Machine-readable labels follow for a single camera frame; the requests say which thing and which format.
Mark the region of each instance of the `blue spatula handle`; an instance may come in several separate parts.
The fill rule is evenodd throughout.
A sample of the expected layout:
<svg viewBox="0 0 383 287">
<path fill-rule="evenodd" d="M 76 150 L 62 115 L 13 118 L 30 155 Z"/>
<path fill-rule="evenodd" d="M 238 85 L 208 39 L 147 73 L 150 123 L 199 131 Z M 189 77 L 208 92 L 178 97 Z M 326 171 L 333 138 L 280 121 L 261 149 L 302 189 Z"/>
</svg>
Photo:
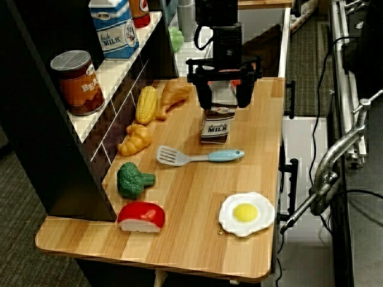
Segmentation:
<svg viewBox="0 0 383 287">
<path fill-rule="evenodd" d="M 209 161 L 229 161 L 236 160 L 245 155 L 243 151 L 237 149 L 222 149 L 209 154 Z"/>
</svg>

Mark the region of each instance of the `toy food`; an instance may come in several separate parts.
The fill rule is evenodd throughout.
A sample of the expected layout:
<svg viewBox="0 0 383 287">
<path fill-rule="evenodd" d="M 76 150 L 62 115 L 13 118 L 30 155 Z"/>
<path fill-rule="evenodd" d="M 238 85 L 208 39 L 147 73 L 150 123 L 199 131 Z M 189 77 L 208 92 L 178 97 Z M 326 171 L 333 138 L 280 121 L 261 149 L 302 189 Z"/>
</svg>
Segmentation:
<svg viewBox="0 0 383 287">
<path fill-rule="evenodd" d="M 136 108 L 136 120 L 140 124 L 147 124 L 154 118 L 157 98 L 157 90 L 154 87 L 148 86 L 142 89 Z"/>
<path fill-rule="evenodd" d="M 117 189 L 123 197 L 137 199 L 155 180 L 155 175 L 140 172 L 134 163 L 125 163 L 117 172 Z"/>
<path fill-rule="evenodd" d="M 268 228 L 275 217 L 274 207 L 259 193 L 239 193 L 229 196 L 222 204 L 218 221 L 227 232 L 238 237 Z"/>
<path fill-rule="evenodd" d="M 117 149 L 122 155 L 132 155 L 146 148 L 151 143 L 151 134 L 147 127 L 141 124 L 132 124 L 126 128 L 130 138 L 125 143 L 117 145 Z"/>
<path fill-rule="evenodd" d="M 175 103 L 185 100 L 192 92 L 193 87 L 181 79 L 172 79 L 166 83 L 162 91 L 162 107 L 156 112 L 155 117 L 165 121 L 168 118 L 166 111 Z"/>
<path fill-rule="evenodd" d="M 132 202 L 124 206 L 117 219 L 122 231 L 158 233 L 163 227 L 163 209 L 150 202 Z"/>
<path fill-rule="evenodd" d="M 184 36 L 182 35 L 182 32 L 178 30 L 176 27 L 170 27 L 169 28 L 169 36 L 170 41 L 172 43 L 173 52 L 177 52 L 184 42 Z"/>
</svg>

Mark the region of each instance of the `can of beans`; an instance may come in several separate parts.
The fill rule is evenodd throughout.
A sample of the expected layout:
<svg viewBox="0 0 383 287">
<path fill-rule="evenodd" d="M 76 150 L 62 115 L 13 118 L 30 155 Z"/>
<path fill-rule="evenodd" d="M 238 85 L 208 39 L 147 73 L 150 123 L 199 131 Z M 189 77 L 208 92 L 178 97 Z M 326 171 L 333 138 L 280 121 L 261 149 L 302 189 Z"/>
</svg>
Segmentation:
<svg viewBox="0 0 383 287">
<path fill-rule="evenodd" d="M 74 50 L 58 55 L 50 62 L 61 92 L 74 115 L 90 115 L 105 103 L 90 54 Z"/>
</svg>

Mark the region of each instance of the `spatula head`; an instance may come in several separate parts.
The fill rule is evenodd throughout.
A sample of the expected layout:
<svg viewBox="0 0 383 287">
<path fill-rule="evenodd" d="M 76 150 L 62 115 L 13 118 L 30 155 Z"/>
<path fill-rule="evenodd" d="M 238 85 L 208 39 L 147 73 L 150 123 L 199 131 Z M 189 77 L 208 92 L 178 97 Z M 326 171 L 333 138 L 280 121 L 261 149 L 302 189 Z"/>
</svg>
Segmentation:
<svg viewBox="0 0 383 287">
<path fill-rule="evenodd" d="M 171 166 L 183 166 L 188 163 L 187 156 L 176 149 L 161 145 L 157 151 L 157 160 Z"/>
</svg>

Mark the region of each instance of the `gray carpet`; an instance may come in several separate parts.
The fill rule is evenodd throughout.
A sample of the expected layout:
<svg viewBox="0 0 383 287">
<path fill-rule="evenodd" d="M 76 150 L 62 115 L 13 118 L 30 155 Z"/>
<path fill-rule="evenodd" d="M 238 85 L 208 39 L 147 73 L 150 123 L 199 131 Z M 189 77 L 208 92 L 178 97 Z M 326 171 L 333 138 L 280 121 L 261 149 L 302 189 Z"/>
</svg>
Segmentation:
<svg viewBox="0 0 383 287">
<path fill-rule="evenodd" d="M 296 115 L 316 115 L 326 23 L 325 17 L 313 16 L 293 34 L 290 43 L 287 79 L 297 81 Z M 332 88 L 329 65 L 322 89 L 322 114 Z M 14 152 L 0 157 L 0 175 L 0 286 L 89 286 L 73 259 L 43 255 L 34 246 L 35 234 L 47 215 Z"/>
<path fill-rule="evenodd" d="M 317 85 L 327 53 L 328 18 L 314 14 L 290 39 L 287 81 L 296 81 L 296 116 L 317 115 Z M 333 71 L 331 57 L 321 85 L 321 115 L 327 111 L 329 91 L 333 90 Z M 285 110 L 290 101 L 285 100 Z"/>
<path fill-rule="evenodd" d="M 35 247 L 47 214 L 13 151 L 0 158 L 0 175 L 0 286 L 90 286 L 73 259 Z"/>
</svg>

